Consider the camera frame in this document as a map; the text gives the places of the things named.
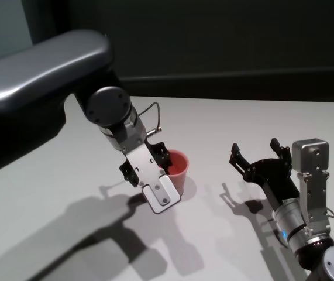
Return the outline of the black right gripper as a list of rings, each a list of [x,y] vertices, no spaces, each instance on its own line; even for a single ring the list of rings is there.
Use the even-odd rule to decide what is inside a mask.
[[[271,208],[279,208],[284,200],[299,197],[299,191],[290,178],[290,147],[281,146],[276,138],[271,139],[270,147],[278,159],[263,159],[250,164],[240,153],[237,143],[234,143],[229,163],[242,175],[244,181],[261,187]]]

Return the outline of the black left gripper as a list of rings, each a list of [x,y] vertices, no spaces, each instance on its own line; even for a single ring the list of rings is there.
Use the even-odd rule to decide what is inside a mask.
[[[156,163],[165,171],[165,174],[169,175],[171,158],[170,152],[166,150],[165,144],[163,142],[156,144],[150,144],[146,142],[146,146],[150,149],[152,156],[156,160]],[[128,181],[133,187],[137,187],[139,185],[139,178],[128,160],[120,165],[119,169],[125,177],[125,180]]]

